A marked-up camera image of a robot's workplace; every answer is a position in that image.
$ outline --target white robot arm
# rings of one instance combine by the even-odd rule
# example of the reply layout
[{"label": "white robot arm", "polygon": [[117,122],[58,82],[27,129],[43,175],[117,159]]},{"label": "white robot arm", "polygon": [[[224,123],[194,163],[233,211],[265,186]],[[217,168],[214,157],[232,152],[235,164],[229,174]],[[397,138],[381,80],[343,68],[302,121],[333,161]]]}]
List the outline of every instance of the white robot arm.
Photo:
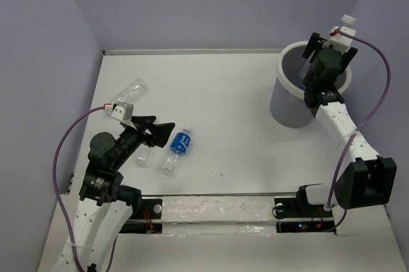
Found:
[{"label": "white robot arm", "polygon": [[175,124],[153,124],[155,116],[133,117],[132,109],[133,105],[123,102],[105,105],[105,111],[125,130],[118,139],[109,133],[92,138],[73,223],[74,239],[68,237],[53,271],[100,272],[122,226],[141,208],[141,191],[121,185],[123,176],[118,171],[141,144],[164,147]]},{"label": "white robot arm", "polygon": [[327,205],[330,185],[304,186],[307,202],[310,205],[324,205],[327,210],[337,204],[344,209],[386,204],[396,173],[394,161],[382,158],[364,136],[356,132],[357,126],[335,87],[336,79],[358,51],[350,47],[352,39],[337,34],[339,32],[351,37],[356,33],[345,26],[333,28],[332,37],[328,40],[314,33],[303,53],[304,58],[313,55],[310,70],[303,80],[305,104],[327,130],[340,155],[355,133],[345,152],[339,179],[332,186],[335,196],[330,207]]}]

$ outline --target white table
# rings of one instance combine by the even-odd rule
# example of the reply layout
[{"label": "white table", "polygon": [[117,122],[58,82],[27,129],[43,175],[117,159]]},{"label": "white table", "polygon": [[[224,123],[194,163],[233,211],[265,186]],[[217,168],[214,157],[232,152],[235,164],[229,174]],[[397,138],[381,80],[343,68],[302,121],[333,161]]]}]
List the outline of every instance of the white table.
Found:
[{"label": "white table", "polygon": [[[150,168],[130,158],[123,184],[145,195],[294,192],[328,183],[337,158],[324,129],[313,121],[290,129],[274,121],[269,103],[277,54],[105,56],[92,107],[103,105],[134,79],[150,92],[134,115],[175,122],[173,135],[193,127],[192,144],[174,178],[163,175],[166,149],[154,149]],[[88,164],[89,141],[122,127],[104,113],[88,119],[70,195],[77,194]],[[336,219],[341,212],[335,211]],[[49,271],[66,229],[56,209],[39,271]],[[355,209],[333,234],[121,235],[111,271],[406,271],[382,207]]]}]

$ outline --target gray cylinder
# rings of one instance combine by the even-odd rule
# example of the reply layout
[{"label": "gray cylinder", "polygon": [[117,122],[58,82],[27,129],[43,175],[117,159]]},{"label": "gray cylinder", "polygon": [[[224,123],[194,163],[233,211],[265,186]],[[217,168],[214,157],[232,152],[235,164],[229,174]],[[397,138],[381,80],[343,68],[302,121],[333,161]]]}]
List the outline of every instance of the gray cylinder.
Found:
[{"label": "gray cylinder", "polygon": [[[313,115],[304,103],[304,90],[300,70],[306,59],[302,53],[307,41],[288,45],[280,53],[277,65],[277,79],[275,80],[273,96],[270,102],[270,112],[280,124],[300,128],[313,120]],[[338,77],[336,87],[342,94],[351,82],[351,68]]]}]

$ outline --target plastic bottle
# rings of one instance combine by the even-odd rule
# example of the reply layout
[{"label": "plastic bottle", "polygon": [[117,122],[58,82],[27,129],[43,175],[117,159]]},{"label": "plastic bottle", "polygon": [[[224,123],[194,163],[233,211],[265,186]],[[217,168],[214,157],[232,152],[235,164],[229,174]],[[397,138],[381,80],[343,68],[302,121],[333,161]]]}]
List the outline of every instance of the plastic bottle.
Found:
[{"label": "plastic bottle", "polygon": [[[343,15],[343,17],[340,19],[340,21],[337,24],[338,28],[342,28],[343,26],[349,27],[349,28],[353,28],[353,26],[355,25],[357,19],[351,17],[350,15]],[[325,36],[324,38],[329,39],[331,38],[331,36],[328,34],[327,36]],[[311,67],[311,63],[310,60],[313,57],[314,53],[311,54],[311,56],[309,56],[309,58],[307,59],[307,61],[304,63],[303,67],[300,70],[300,78],[302,80],[305,79],[305,76],[307,76],[307,73]]]},{"label": "plastic bottle", "polygon": [[141,167],[148,167],[152,148],[142,145],[136,150],[136,163]]},{"label": "plastic bottle", "polygon": [[186,153],[190,144],[191,128],[184,128],[180,133],[177,133],[171,143],[171,151],[169,152],[162,170],[165,174],[172,176],[174,168],[178,163],[180,156]]},{"label": "plastic bottle", "polygon": [[148,87],[142,79],[135,79],[131,84],[114,96],[114,98],[111,99],[111,103],[116,104],[118,102],[125,102],[133,104],[139,96],[147,91],[147,89]]}]

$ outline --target bottle cap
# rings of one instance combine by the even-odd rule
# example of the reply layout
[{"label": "bottle cap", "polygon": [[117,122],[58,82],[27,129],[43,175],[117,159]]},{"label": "bottle cap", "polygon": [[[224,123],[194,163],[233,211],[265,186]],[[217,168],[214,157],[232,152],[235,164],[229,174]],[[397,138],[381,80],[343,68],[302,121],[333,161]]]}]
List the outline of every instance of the bottle cap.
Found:
[{"label": "bottle cap", "polygon": [[354,26],[357,19],[354,17],[351,17],[350,15],[343,15],[341,18],[341,21],[344,22],[345,24],[348,24],[349,26]]},{"label": "bottle cap", "polygon": [[186,134],[190,134],[190,133],[192,133],[192,127],[191,126],[185,126],[183,128],[182,132],[186,133]]}]

